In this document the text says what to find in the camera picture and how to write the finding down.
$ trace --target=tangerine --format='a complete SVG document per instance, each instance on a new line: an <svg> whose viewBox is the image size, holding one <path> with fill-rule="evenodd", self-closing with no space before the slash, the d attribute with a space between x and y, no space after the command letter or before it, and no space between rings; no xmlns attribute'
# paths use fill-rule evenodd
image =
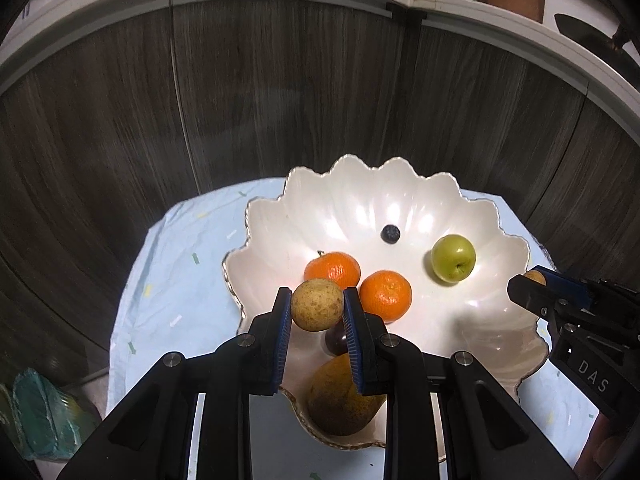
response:
<svg viewBox="0 0 640 480"><path fill-rule="evenodd" d="M385 323L400 319L411 306L409 282L393 270L378 270L360 285L362 309L376 314Z"/></svg>
<svg viewBox="0 0 640 480"><path fill-rule="evenodd" d="M342 290L356 286L360 281L360 266L356 259L340 252L321 254L305 267L305 281L324 278L336 283Z"/></svg>

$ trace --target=cabinet door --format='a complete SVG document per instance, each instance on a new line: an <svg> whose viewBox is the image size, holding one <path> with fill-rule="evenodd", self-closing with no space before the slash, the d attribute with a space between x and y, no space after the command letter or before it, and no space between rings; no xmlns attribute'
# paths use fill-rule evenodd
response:
<svg viewBox="0 0 640 480"><path fill-rule="evenodd" d="M109 365L109 354L73 329L0 260L0 382L31 367L56 384Z"/></svg>
<svg viewBox="0 0 640 480"><path fill-rule="evenodd" d="M639 189L640 146L587 100L527 228L569 275L639 288Z"/></svg>
<svg viewBox="0 0 640 480"><path fill-rule="evenodd" d="M402 25L296 0L174 8L178 87L200 187L327 171L345 153L379 164Z"/></svg>
<svg viewBox="0 0 640 480"><path fill-rule="evenodd" d="M584 96L544 69L466 36L421 27L403 58L386 137L416 171L501 195L526 220L548 186Z"/></svg>
<svg viewBox="0 0 640 480"><path fill-rule="evenodd" d="M0 98L0 254L107 349L147 229L196 195L170 57L170 12L103 28Z"/></svg>

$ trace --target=metal screw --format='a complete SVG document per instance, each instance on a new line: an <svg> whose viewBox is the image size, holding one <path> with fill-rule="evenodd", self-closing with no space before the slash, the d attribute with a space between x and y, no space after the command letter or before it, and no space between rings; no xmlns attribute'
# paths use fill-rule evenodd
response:
<svg viewBox="0 0 640 480"><path fill-rule="evenodd" d="M255 337L251 334L240 334L236 338L236 342L238 343L238 346L245 348L255 343Z"/></svg>
<svg viewBox="0 0 640 480"><path fill-rule="evenodd" d="M469 352L456 352L456 362L459 365L469 366L474 361L474 357Z"/></svg>
<svg viewBox="0 0 640 480"><path fill-rule="evenodd" d="M384 346L393 348L394 346L398 346L400 344L400 338L396 334L383 334L380 336L380 342Z"/></svg>
<svg viewBox="0 0 640 480"><path fill-rule="evenodd" d="M174 366L179 365L180 361L182 361L182 356L178 354L178 352L169 352L162 358L164 366L167 366L169 368L173 368Z"/></svg>

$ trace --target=fruit bowl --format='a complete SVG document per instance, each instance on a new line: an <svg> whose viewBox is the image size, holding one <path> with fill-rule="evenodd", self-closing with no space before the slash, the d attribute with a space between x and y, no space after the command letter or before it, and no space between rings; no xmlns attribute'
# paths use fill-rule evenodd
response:
<svg viewBox="0 0 640 480"><path fill-rule="evenodd" d="M380 236L387 224L400 229L395 244ZM318 251L343 251L359 262L363 279L389 269L410 282L412 306L387 329L423 352L449 357L467 350L513 397L523 378L546 359L546 343L536 332L538 318L511 303L506 292L509 279L526 271L529 245L504 233L494 202L464 198L449 173L425 178L402 158L369 168L356 156L345 155L325 174L294 168L280 197L248 203L245 225L244 246L222 263L241 311L238 333L271 309L280 286L295 290ZM455 285L438 280L429 264L429 250L446 234L463 235L476 249L476 266ZM308 385L315 370L333 357L323 335L292 325L282 392L302 426L325 444L339 449L383 447L386 404L350 436L325 434L310 420ZM444 458L439 416L436 429Z"/></svg>

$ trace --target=green apple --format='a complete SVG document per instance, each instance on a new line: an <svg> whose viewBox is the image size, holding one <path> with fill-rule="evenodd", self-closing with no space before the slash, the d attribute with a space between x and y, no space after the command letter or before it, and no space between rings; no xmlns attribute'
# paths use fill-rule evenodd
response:
<svg viewBox="0 0 640 480"><path fill-rule="evenodd" d="M464 280L476 265L476 250L469 240L460 235L446 235L431 249L431 267L443 282Z"/></svg>

